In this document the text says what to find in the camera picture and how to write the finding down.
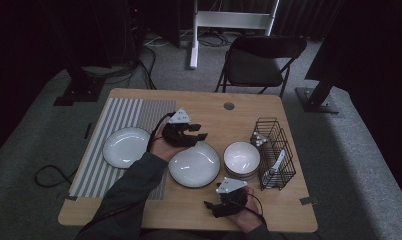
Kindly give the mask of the dark curtain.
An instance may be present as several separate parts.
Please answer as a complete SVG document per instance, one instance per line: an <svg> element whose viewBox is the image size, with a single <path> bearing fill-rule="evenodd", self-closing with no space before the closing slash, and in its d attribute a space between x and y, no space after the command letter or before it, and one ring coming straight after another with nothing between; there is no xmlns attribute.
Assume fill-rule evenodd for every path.
<svg viewBox="0 0 402 240"><path fill-rule="evenodd" d="M402 190L402 0L345 0L306 77L349 93Z"/></svg>

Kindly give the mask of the grey striped placemat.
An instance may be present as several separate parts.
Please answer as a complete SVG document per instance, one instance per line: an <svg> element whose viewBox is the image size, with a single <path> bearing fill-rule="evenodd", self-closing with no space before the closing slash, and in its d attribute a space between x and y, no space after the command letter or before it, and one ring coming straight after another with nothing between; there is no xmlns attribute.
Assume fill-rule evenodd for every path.
<svg viewBox="0 0 402 240"><path fill-rule="evenodd" d="M126 127L139 127L151 134L158 121L174 112L175 100L109 98L81 161L70 197L102 198L108 189L125 173L111 166L103 157L107 138Z"/></svg>

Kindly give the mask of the black folding chair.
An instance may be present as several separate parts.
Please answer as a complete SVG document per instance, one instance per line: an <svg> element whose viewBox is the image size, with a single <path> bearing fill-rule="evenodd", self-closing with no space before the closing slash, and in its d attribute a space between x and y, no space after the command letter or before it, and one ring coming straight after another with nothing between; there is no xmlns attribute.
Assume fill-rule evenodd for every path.
<svg viewBox="0 0 402 240"><path fill-rule="evenodd" d="M257 36L237 37L225 54L225 62L215 91L228 86L261 87L260 94L270 87L285 91L291 64L307 48L300 37Z"/></svg>

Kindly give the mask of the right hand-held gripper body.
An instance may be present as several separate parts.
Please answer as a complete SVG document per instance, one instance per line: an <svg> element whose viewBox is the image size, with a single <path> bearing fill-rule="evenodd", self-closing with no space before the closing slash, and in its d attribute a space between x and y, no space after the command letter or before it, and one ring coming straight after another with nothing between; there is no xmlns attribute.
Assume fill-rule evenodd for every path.
<svg viewBox="0 0 402 240"><path fill-rule="evenodd" d="M243 190L246 186L246 181L225 177L216 189L221 203L219 209L214 211L214 216L226 217L241 212L247 203L247 194Z"/></svg>

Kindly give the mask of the white plate dark rim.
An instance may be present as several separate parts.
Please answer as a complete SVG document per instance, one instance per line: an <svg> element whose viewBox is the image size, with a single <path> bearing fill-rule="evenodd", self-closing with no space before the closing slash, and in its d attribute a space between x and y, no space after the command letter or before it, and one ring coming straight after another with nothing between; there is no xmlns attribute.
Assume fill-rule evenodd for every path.
<svg viewBox="0 0 402 240"><path fill-rule="evenodd" d="M104 142L102 154L111 166L126 169L145 153L150 134L144 129L128 127L110 135Z"/></svg>
<svg viewBox="0 0 402 240"><path fill-rule="evenodd" d="M219 174L220 158L216 150L204 142L198 142L169 162L169 173L182 186L201 188L210 184Z"/></svg>

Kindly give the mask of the white ceramic spoon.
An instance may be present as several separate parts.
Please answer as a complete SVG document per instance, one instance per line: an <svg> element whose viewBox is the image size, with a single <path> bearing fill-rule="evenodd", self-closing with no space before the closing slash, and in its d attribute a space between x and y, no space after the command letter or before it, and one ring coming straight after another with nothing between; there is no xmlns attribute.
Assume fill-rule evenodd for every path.
<svg viewBox="0 0 402 240"><path fill-rule="evenodd" d="M262 184L266 189L277 187L279 183L278 172L282 161L286 156L286 151L281 150L274 165L267 170L262 176Z"/></svg>

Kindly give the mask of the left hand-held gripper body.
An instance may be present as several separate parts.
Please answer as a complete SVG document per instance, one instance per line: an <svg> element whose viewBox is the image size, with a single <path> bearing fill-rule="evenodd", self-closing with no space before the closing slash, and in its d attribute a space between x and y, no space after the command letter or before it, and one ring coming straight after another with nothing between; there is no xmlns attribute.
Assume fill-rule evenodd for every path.
<svg viewBox="0 0 402 240"><path fill-rule="evenodd" d="M163 128L162 136L168 144L174 147L193 147L197 143L196 136L185 134L191 124L191 117L184 108L180 108L171 114Z"/></svg>

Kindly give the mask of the black stand with base plate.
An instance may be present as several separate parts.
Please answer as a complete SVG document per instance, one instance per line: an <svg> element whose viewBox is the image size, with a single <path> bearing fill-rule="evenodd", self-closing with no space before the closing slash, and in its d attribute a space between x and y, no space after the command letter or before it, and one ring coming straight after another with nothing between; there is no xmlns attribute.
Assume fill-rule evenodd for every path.
<svg viewBox="0 0 402 240"><path fill-rule="evenodd" d="M305 79L317 80L315 88L298 87L296 93L305 112L338 114L339 110L329 96L337 80L338 71L334 65L315 65L308 70Z"/></svg>
<svg viewBox="0 0 402 240"><path fill-rule="evenodd" d="M66 57L65 63L71 80L63 95L56 98L54 106L72 106L75 102L97 102L106 78L87 75L74 57Z"/></svg>

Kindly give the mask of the white metal stand frame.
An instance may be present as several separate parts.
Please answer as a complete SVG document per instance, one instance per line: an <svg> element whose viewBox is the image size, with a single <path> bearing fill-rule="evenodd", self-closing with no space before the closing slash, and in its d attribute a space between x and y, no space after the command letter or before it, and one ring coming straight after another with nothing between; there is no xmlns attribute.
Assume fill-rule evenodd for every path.
<svg viewBox="0 0 402 240"><path fill-rule="evenodd" d="M198 0L194 0L193 12L193 37L190 55L190 68L196 69L198 66L198 28L233 28L233 29L253 29L263 30L266 36L270 36L275 22L276 13L280 0L273 0L271 10L266 13L242 13L242 12L217 12L200 11Z"/></svg>

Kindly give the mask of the black wire basket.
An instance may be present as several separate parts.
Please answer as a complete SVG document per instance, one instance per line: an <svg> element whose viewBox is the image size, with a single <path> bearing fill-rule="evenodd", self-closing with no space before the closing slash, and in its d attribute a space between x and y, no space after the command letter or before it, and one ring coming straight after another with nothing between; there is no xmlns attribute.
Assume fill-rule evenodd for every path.
<svg viewBox="0 0 402 240"><path fill-rule="evenodd" d="M255 125L253 132L258 132L263 137L267 138L269 142L257 147L256 138L251 135L250 142L257 148L260 153L260 164L258 167L258 179L260 183L260 189L265 190L266 188L262 184L263 174L269 170L276 162L280 151L285 150L286 156L282 161L278 177L279 183L277 187L273 187L282 190L288 182L296 175L296 170L293 164L293 153L290 147L289 141L287 139L284 129L280 126L279 121L275 117L259 118Z"/></svg>

